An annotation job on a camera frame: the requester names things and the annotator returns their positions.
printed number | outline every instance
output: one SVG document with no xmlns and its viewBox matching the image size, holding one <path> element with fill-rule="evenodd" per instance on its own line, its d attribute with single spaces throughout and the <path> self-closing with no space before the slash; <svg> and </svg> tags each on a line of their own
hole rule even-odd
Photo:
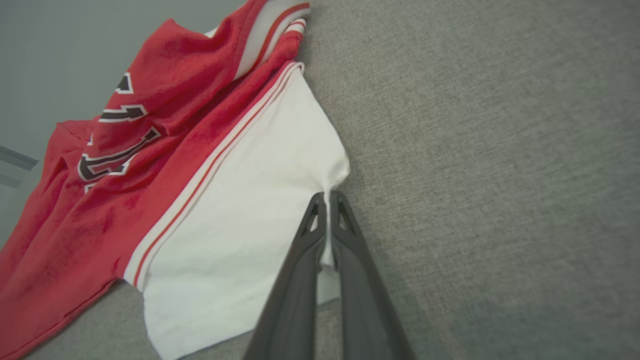
<svg viewBox="0 0 640 360">
<path fill-rule="evenodd" d="M 118 94 L 133 94 L 133 85 L 131 85 L 130 73 L 124 73 L 124 76 L 122 76 L 122 80 L 120 80 L 115 92 Z"/>
<path fill-rule="evenodd" d="M 125 122 L 138 120 L 147 114 L 142 105 L 121 105 L 119 110 L 104 109 L 98 122 Z"/>
<path fill-rule="evenodd" d="M 108 175 L 111 172 L 118 173 L 118 175 L 123 175 L 127 167 L 129 166 L 129 160 L 142 149 L 146 144 L 152 142 L 153 140 L 160 137 L 160 133 L 155 128 L 149 129 L 149 131 L 142 136 L 140 141 L 133 145 L 132 147 L 117 152 L 115 154 L 101 156 L 99 158 L 90 158 L 87 154 L 82 154 L 82 158 L 78 163 L 78 174 L 84 181 L 93 181 L 102 176 Z M 125 161 L 113 169 L 109 167 L 109 164 L 119 163 L 121 161 Z"/>
</svg>

white fabric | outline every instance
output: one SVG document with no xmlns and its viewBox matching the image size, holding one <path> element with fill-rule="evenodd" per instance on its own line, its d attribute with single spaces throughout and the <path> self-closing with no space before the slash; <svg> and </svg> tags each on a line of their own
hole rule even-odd
<svg viewBox="0 0 640 360">
<path fill-rule="evenodd" d="M 349 174 L 300 65 L 277 91 L 150 261 L 145 321 L 164 360 L 253 329 L 311 196 Z M 336 296 L 325 286 L 320 301 Z"/>
</svg>

jersey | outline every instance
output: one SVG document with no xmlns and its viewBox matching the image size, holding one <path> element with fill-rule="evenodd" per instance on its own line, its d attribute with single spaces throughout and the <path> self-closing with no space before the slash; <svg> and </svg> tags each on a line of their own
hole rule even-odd
<svg viewBox="0 0 640 360">
<path fill-rule="evenodd" d="M 100 115 L 57 125 L 0 252 L 0 359 L 117 279 L 143 293 L 165 360 L 255 325 L 309 198 L 349 173 L 293 61 L 308 13 L 250 0 L 205 35 L 169 20 Z"/>
</svg>

red fabric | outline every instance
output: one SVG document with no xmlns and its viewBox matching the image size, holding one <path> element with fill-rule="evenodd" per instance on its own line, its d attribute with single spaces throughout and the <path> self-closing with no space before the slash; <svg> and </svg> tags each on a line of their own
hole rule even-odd
<svg viewBox="0 0 640 360">
<path fill-rule="evenodd" d="M 25 355 L 122 278 L 140 240 L 296 56 L 301 35 L 287 34 L 265 64 L 233 81 L 265 2 L 238 9 L 212 39 L 166 21 L 129 68 L 134 93 L 114 94 L 106 106 L 141 104 L 148 112 L 143 118 L 58 124 L 42 179 L 0 252 L 0 359 Z M 152 127 L 159 138 L 137 151 L 125 174 L 93 181 L 79 175 L 83 154 L 126 150 Z M 85 193 L 88 184 L 94 185 Z"/>
</svg>

gray fabric surface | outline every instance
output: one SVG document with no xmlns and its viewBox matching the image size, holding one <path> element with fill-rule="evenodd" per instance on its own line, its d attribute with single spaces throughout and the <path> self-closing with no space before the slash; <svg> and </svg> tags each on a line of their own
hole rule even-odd
<svg viewBox="0 0 640 360">
<path fill-rule="evenodd" d="M 418 358 L 640 358 L 639 3 L 312 6 L 300 60 Z M 117 286 L 28 359 L 156 359 L 141 310 Z M 339 357 L 338 302 L 318 328 Z"/>
</svg>

